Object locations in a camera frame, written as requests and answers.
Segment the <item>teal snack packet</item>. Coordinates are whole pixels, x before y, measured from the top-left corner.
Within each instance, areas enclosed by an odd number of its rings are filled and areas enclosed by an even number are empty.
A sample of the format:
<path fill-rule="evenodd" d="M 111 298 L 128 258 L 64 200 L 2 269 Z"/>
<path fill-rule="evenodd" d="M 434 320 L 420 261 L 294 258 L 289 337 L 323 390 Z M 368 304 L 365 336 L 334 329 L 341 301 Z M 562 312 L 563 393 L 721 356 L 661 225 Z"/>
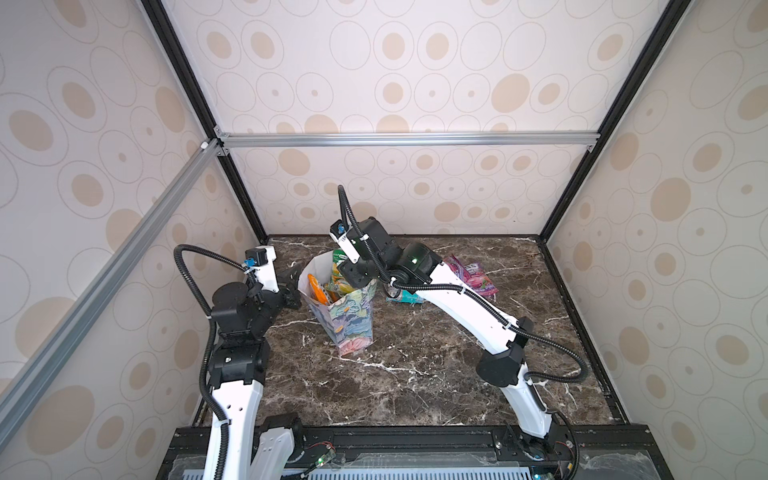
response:
<path fill-rule="evenodd" d="M 385 292 L 388 301 L 404 304 L 422 304 L 424 302 L 424 299 L 416 293 L 410 293 L 406 290 L 396 289 L 389 285 L 386 286 Z"/>

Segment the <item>yellow green snack packet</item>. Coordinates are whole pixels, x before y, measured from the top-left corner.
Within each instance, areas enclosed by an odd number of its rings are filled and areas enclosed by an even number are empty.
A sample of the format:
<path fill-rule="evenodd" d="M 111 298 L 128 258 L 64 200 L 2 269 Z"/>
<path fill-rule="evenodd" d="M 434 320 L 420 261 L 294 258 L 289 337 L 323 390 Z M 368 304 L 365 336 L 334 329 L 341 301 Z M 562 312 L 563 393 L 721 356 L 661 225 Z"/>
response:
<path fill-rule="evenodd" d="M 335 249 L 332 252 L 331 276 L 329 283 L 326 285 L 326 290 L 338 297 L 345 296 L 356 290 L 339 270 L 339 264 L 346 259 L 347 256 L 341 249 Z"/>

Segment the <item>orange snack packet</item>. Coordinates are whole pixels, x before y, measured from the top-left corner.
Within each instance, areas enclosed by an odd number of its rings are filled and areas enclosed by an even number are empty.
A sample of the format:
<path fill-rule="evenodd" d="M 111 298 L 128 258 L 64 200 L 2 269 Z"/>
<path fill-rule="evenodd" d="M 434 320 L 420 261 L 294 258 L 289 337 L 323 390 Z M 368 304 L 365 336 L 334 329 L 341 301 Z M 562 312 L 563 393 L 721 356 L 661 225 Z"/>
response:
<path fill-rule="evenodd" d="M 317 278 L 312 274 L 308 274 L 307 280 L 316 301 L 324 305 L 329 305 L 331 303 L 330 297 L 328 296 L 328 294 L 326 293 L 325 289 L 322 287 L 320 282 L 317 280 Z"/>

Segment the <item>white floral paper bag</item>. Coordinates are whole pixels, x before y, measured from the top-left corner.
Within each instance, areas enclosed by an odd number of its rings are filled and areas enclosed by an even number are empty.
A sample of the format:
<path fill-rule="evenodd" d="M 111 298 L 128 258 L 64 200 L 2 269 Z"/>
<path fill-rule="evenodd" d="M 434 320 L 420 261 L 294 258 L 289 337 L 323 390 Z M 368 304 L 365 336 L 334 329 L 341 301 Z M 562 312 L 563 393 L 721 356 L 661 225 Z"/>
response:
<path fill-rule="evenodd" d="M 363 350 L 373 343 L 373 303 L 377 282 L 338 297 L 326 290 L 330 281 L 332 252 L 327 251 L 310 260 L 300 274 L 298 288 L 309 310 L 319 321 L 340 356 Z M 324 305 L 316 301 L 307 275 L 314 275 L 330 297 Z"/>

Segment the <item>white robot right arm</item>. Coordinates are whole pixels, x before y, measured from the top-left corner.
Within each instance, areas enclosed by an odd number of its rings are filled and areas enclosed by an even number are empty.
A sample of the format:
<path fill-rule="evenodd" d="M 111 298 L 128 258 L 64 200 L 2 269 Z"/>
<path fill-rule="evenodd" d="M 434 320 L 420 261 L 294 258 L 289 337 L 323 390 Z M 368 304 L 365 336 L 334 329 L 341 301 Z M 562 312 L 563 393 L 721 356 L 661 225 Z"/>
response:
<path fill-rule="evenodd" d="M 484 353 L 476 371 L 486 383 L 501 389 L 525 434 L 545 439 L 552 415 L 526 378 L 526 335 L 510 316 L 472 290 L 442 258 L 428 246 L 410 242 L 400 246 L 373 217 L 360 224 L 361 233 L 338 220 L 330 236 L 346 259 L 339 270 L 354 286 L 377 278 L 387 287 L 402 288 L 436 305 L 468 330 Z"/>

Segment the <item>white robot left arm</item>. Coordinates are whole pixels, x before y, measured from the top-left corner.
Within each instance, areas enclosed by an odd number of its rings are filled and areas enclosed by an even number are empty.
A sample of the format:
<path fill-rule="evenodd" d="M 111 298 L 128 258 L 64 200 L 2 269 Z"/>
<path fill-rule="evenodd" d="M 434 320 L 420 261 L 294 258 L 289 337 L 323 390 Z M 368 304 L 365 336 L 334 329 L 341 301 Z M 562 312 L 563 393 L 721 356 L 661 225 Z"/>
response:
<path fill-rule="evenodd" d="M 213 295 L 210 319 L 219 343 L 203 369 L 202 393 L 213 413 L 205 479 L 279 479 L 297 445 L 294 419 L 256 429 L 271 347 L 268 329 L 300 298 L 257 281 L 231 282 Z"/>

